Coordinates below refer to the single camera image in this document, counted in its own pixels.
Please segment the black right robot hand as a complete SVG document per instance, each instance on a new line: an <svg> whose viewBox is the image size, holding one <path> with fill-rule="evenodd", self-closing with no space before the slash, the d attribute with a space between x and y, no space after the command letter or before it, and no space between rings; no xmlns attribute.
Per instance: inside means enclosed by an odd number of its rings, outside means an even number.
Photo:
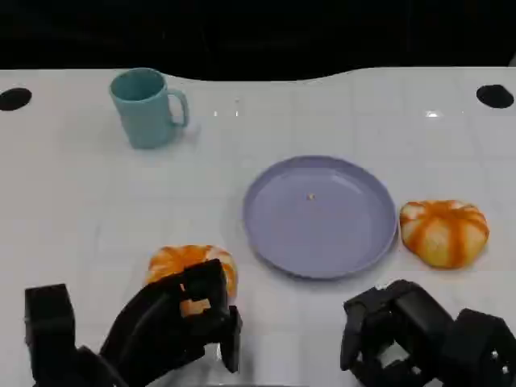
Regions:
<svg viewBox="0 0 516 387"><path fill-rule="evenodd" d="M340 368L363 386L424 386L437 378L452 316L420 285L396 280L343 304Z"/></svg>

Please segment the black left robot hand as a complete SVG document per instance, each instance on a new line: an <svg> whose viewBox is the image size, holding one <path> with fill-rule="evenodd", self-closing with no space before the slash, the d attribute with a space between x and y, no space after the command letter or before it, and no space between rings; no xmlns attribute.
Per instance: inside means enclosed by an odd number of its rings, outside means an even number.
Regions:
<svg viewBox="0 0 516 387"><path fill-rule="evenodd" d="M126 385L146 386L216 343L224 366L235 373L241 327L222 263L209 260L144 286L115 319L100 355Z"/></svg>

